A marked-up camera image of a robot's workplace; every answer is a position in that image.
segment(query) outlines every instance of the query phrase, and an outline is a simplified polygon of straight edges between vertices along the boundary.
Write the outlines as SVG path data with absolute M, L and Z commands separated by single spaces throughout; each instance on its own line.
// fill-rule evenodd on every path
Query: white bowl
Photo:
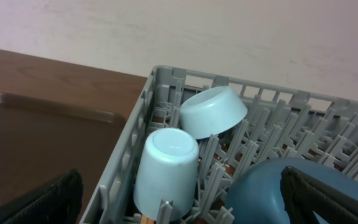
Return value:
M 228 86 L 214 87 L 186 100 L 180 108 L 181 128 L 195 139 L 222 133 L 247 114 L 248 109 Z
M 145 142 L 137 171 L 134 202 L 147 218 L 157 219 L 161 200 L 173 200 L 170 221 L 193 206 L 198 165 L 198 144 L 175 128 L 154 131 Z

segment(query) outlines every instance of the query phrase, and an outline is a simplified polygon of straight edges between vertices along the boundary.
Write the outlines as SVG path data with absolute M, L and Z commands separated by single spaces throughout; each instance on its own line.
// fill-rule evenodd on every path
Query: dish rack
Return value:
M 205 85 L 186 85 L 194 79 Z M 199 141 L 195 201 L 177 223 L 232 223 L 232 208 L 222 206 L 231 183 L 266 159 L 309 159 L 358 181 L 357 101 L 158 66 L 145 83 L 80 223 L 140 223 L 142 215 L 131 194 L 146 137 L 160 128 L 180 128 L 180 105 L 215 86 L 231 86 L 249 111 L 232 129 Z M 247 96 L 248 89 L 256 94 Z M 309 105 L 316 101 L 328 103 L 326 110 Z M 162 202 L 157 223 L 167 223 L 172 206 L 175 202 Z

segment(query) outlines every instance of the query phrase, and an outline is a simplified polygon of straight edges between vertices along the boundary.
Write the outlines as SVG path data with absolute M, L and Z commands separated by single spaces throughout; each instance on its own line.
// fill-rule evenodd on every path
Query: light blue bowl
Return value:
M 270 159 L 253 166 L 231 185 L 225 207 L 233 208 L 234 223 L 290 223 L 280 190 L 281 172 L 286 166 L 358 200 L 358 182 L 337 170 L 305 159 Z M 326 223 L 317 217 L 320 223 Z

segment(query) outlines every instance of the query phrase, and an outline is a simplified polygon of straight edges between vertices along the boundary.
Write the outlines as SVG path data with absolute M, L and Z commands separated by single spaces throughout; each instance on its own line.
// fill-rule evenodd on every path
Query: wall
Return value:
M 358 1 L 0 0 L 0 49 L 172 65 L 358 100 Z

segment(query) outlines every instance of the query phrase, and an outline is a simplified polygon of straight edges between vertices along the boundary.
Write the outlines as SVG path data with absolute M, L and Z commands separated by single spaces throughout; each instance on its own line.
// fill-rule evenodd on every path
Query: brown tray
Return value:
M 77 169 L 82 214 L 124 125 L 114 113 L 0 93 L 0 205 Z

